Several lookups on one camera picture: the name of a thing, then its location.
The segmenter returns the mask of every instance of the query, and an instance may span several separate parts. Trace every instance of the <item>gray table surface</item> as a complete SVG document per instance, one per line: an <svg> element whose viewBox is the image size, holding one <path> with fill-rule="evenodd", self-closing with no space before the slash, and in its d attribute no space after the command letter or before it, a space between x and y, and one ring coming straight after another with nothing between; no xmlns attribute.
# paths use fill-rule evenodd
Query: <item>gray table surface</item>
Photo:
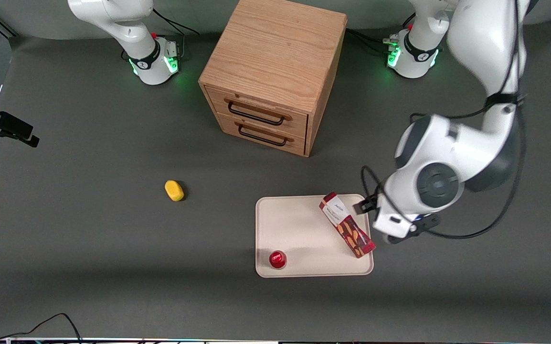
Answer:
<svg viewBox="0 0 551 344"><path fill-rule="evenodd" d="M181 74L154 87L114 40L16 41L0 110L42 141L0 143L0 335L67 312L86 337L551 342L551 22L525 39L527 165L502 224L379 241L370 275L310 279L256 274L254 204L361 193L363 164L393 172L409 113L481 107L447 51L405 80L346 35L304 159L220 131L197 85L215 35L189 39ZM186 201L167 198L168 179ZM439 229L489 224L508 191L466 193ZM58 320L36 335L72 332Z"/></svg>

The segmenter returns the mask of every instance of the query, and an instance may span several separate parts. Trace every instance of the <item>drawer handle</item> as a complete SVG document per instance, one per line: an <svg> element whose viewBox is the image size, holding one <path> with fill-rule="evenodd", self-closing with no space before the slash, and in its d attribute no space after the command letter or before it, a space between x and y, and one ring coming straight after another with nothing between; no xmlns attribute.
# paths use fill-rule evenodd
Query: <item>drawer handle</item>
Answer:
<svg viewBox="0 0 551 344"><path fill-rule="evenodd" d="M245 137L249 137L250 139L254 139L254 140L262 141L262 142L265 142L265 143L273 144L274 146L278 146L278 147L282 147L286 144L287 139L285 137L284 137L283 142L275 142L275 141L263 139L262 137L258 137L257 135L244 133L243 131L241 131L243 128L244 128L243 124L238 124L238 132L239 132L239 135L241 135L241 136L245 136Z"/></svg>
<svg viewBox="0 0 551 344"><path fill-rule="evenodd" d="M280 120L278 120L278 122L275 122L275 120L268 120L268 119L265 119L265 118L260 118L260 117L254 116L254 115L250 115L249 113L245 113L245 112L242 112L242 111L238 111L236 109L232 109L231 108L232 106L233 106L233 102L229 102L228 108L229 108L230 113L234 113L236 115L239 115L239 116L242 116L242 117L245 117L245 118L258 120L259 122L263 122L263 123L266 123L266 124L271 124L272 126L281 126L282 123L284 123L284 116L280 117Z"/></svg>

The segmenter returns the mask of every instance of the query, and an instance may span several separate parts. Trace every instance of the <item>red button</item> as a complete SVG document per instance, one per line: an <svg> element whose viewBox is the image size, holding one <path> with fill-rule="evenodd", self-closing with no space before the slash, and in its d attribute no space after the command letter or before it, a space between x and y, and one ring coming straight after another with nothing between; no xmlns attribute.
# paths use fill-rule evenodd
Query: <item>red button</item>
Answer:
<svg viewBox="0 0 551 344"><path fill-rule="evenodd" d="M269 256L269 264L275 269L281 269L286 265L286 255L282 251L273 251Z"/></svg>

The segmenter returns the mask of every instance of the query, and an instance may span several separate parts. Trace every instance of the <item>yellow sponge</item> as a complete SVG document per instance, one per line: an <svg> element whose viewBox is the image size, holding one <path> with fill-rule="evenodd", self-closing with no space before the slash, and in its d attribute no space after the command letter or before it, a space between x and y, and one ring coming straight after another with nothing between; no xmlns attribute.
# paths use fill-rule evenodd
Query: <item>yellow sponge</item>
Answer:
<svg viewBox="0 0 551 344"><path fill-rule="evenodd" d="M167 192L167 196L174 202L184 198L184 191L182 191L182 187L176 181L167 181L165 183L165 191Z"/></svg>

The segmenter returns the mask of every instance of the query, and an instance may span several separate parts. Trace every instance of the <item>wooden cabinet top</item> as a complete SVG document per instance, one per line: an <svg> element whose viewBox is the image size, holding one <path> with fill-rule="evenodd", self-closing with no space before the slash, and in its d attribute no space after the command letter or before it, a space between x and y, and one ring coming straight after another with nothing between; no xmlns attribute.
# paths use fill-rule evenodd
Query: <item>wooden cabinet top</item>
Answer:
<svg viewBox="0 0 551 344"><path fill-rule="evenodd" d="M286 0L239 0L199 82L313 113L346 23Z"/></svg>

